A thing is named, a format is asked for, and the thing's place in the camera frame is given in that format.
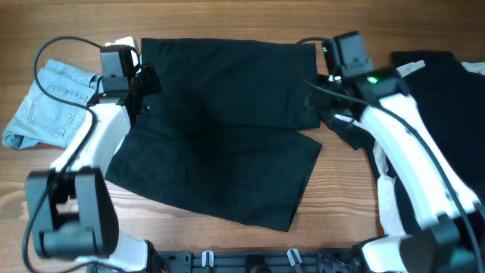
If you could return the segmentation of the black shorts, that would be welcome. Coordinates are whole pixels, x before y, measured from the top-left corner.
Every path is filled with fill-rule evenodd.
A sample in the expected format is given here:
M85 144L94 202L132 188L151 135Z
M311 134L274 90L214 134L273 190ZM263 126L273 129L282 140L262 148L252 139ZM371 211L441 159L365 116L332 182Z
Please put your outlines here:
M161 91L106 177L177 208L288 231L321 151L303 130L317 78L313 45L228 39L141 41Z

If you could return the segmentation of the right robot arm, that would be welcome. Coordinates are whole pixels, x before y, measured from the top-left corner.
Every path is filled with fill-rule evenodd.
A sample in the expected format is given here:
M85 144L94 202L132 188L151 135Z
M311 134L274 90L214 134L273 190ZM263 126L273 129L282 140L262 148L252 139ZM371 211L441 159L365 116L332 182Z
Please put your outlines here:
M350 272L482 272L484 206L456 174L426 128L401 74L376 69L357 32L321 45L328 75L308 104L374 141L381 238L337 261Z

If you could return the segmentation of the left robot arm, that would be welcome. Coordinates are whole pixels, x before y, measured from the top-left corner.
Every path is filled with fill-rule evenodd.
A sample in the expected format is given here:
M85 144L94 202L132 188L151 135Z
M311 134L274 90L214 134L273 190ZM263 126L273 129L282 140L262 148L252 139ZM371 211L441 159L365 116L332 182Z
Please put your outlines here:
M160 90L152 67L142 64L130 45L100 46L103 90L87 102L63 100L42 87L51 100L81 108L86 118L64 153L46 171L26 179L29 220L22 259L30 272L33 246L41 259L73 261L69 271L168 272L153 244L120 231L105 175L113 155L133 126L140 99Z

